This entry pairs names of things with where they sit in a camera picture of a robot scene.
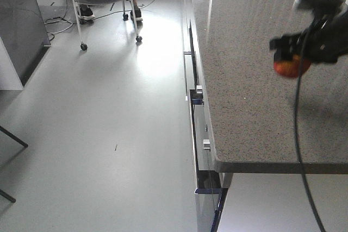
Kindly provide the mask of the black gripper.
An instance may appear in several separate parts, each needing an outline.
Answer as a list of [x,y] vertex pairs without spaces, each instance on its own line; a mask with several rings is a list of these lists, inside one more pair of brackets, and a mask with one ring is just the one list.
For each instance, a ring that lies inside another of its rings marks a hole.
[[310,10],[313,20],[299,33],[284,34],[270,40],[275,51],[274,61],[290,61],[303,54],[314,63],[334,64],[347,54],[347,11],[342,12],[344,0],[295,0],[297,10]]

